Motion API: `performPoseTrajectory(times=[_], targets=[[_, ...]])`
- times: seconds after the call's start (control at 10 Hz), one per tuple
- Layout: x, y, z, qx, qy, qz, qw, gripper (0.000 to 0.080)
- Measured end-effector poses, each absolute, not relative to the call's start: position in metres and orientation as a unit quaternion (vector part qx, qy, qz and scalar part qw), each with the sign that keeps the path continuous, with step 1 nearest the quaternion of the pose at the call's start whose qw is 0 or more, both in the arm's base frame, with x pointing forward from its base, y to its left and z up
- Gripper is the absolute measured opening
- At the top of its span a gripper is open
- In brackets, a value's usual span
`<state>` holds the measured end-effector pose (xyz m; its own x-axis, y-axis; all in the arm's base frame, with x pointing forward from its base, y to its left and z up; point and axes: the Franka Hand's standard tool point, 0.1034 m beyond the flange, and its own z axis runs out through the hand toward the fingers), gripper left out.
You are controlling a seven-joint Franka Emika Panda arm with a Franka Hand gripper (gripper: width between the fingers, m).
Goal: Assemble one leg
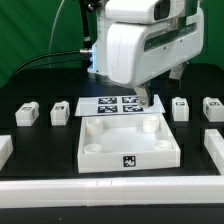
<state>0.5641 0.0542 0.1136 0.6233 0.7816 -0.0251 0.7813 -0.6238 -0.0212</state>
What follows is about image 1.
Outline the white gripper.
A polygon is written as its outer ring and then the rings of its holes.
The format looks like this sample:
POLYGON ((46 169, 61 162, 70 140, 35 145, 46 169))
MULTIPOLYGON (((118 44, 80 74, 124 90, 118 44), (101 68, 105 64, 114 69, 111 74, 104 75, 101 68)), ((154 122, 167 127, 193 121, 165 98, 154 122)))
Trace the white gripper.
POLYGON ((204 15, 200 7, 195 15, 186 19, 186 25, 174 37, 170 37, 167 22, 153 25, 114 23, 109 28, 108 77, 117 85, 135 87, 141 108, 150 106, 151 96, 150 87, 142 83, 171 69, 169 85, 172 90, 178 90, 185 68, 184 62, 201 52, 204 15))

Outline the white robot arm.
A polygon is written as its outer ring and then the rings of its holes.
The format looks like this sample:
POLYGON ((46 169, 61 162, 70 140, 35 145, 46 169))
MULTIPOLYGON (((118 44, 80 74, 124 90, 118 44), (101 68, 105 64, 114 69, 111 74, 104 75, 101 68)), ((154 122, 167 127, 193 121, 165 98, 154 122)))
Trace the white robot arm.
POLYGON ((201 0, 86 0, 97 15, 97 40, 83 51, 88 75, 135 90, 153 104, 150 81, 169 72, 180 79, 204 41, 201 0))

